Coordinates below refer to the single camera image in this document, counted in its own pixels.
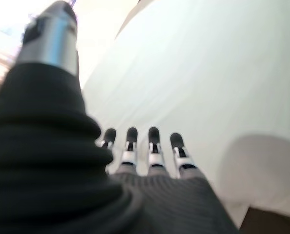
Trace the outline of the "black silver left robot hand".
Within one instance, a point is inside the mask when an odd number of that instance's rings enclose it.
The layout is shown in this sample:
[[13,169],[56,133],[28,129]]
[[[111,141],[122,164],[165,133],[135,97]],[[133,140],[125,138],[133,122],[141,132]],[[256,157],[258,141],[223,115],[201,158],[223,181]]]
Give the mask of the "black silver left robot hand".
[[0,234],[236,234],[201,172],[108,175],[85,111],[69,3],[26,28],[0,88]]

